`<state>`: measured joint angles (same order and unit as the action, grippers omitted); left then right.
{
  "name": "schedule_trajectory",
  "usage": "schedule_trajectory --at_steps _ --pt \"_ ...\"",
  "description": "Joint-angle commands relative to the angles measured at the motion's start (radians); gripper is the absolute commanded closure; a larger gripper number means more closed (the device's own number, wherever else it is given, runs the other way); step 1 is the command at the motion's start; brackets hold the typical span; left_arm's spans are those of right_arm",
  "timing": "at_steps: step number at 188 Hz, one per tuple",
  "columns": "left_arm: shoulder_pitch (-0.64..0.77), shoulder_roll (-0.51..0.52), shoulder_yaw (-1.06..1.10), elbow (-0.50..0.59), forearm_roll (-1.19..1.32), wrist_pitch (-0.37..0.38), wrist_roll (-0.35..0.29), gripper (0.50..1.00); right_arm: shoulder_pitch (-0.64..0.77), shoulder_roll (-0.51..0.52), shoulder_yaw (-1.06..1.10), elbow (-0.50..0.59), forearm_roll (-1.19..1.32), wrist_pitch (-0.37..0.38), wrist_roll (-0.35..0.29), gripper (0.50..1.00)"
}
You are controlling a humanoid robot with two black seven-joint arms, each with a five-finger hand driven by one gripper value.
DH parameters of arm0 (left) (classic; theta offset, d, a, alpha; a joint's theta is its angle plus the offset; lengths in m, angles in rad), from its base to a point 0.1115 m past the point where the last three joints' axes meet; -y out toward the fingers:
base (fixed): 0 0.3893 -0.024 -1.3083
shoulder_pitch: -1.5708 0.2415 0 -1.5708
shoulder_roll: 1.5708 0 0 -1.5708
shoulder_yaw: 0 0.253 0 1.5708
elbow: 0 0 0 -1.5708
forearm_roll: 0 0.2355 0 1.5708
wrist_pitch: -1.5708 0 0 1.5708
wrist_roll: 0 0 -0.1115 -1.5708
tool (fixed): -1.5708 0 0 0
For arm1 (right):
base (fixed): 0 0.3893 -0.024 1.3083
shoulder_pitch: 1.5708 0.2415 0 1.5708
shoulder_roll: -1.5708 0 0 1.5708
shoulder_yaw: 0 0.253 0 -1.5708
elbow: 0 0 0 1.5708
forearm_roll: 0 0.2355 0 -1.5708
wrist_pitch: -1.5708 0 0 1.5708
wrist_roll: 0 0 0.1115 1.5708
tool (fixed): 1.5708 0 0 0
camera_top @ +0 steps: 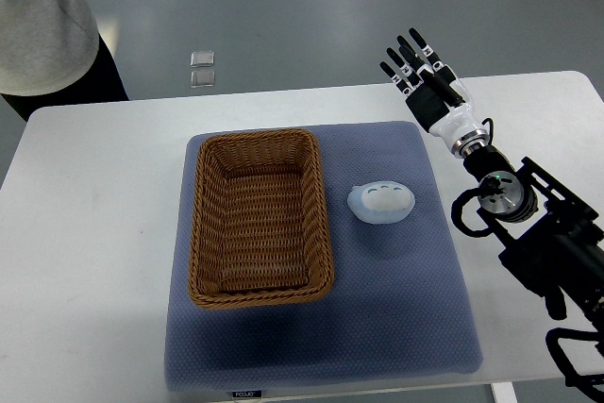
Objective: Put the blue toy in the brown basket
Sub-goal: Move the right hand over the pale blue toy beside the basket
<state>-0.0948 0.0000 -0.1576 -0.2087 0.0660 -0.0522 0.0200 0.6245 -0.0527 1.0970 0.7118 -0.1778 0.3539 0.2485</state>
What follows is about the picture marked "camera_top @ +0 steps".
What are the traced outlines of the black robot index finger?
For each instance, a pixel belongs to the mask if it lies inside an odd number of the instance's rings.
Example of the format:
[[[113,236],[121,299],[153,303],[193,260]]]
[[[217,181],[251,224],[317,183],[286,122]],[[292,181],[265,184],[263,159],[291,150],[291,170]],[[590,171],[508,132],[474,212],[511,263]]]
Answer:
[[[421,56],[419,56],[415,51],[412,52],[411,68],[416,73],[420,73],[422,71],[431,71],[433,74],[443,75],[445,64],[442,62],[439,55],[415,28],[410,28],[409,33],[421,51]]]

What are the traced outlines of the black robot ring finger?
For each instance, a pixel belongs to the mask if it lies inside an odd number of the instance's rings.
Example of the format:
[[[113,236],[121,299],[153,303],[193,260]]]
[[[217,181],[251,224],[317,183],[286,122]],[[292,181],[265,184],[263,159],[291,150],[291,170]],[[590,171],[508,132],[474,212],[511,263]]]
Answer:
[[[421,77],[410,67],[410,65],[394,51],[393,48],[388,47],[386,50],[388,56],[397,65],[401,74],[406,78],[406,81],[410,87],[414,89],[423,83]]]

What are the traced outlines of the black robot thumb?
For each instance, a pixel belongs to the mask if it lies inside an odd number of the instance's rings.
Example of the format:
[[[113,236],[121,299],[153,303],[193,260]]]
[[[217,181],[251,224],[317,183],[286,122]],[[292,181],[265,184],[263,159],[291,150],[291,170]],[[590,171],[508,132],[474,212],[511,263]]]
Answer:
[[[462,95],[451,86],[456,77],[449,67],[440,67],[434,71],[434,76],[439,86],[438,94],[449,107],[458,107],[464,103]]]

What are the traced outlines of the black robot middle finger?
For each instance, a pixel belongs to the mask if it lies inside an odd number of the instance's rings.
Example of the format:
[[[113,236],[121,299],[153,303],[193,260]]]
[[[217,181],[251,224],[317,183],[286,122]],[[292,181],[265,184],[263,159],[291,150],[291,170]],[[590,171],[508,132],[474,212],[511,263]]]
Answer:
[[[401,35],[396,37],[399,44],[399,52],[411,69],[419,76],[423,73],[432,74],[432,68],[415,52],[408,41]]]

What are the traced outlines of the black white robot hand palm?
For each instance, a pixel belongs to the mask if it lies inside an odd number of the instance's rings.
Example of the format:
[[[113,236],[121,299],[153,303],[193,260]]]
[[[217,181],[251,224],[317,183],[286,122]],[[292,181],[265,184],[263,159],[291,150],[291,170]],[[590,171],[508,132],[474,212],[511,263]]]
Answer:
[[[434,74],[429,85],[420,75],[423,83],[412,88],[406,103],[417,123],[429,134],[441,138],[447,148],[474,148],[486,145],[486,127],[474,116],[473,100],[469,91],[457,78],[451,86],[462,95],[464,103],[449,107],[438,94],[438,82]]]

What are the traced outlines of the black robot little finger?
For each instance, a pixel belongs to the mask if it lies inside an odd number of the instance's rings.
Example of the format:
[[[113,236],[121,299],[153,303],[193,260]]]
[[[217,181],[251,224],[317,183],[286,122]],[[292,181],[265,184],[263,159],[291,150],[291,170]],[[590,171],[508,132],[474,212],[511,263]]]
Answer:
[[[405,95],[410,96],[412,93],[412,87],[409,82],[401,77],[388,63],[382,61],[379,67],[384,74],[391,79],[395,86]]]

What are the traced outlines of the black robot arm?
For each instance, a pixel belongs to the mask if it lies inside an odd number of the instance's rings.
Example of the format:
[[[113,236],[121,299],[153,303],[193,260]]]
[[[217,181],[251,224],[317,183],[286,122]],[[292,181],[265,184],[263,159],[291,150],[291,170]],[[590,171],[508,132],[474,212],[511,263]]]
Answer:
[[[562,320],[571,299],[603,330],[603,231],[597,214],[556,178],[524,158],[519,169],[493,144],[493,121],[478,121],[469,92],[414,28],[389,48],[382,71],[403,93],[416,122],[462,161],[477,187],[453,202],[451,220],[464,235],[495,235],[499,259]]]

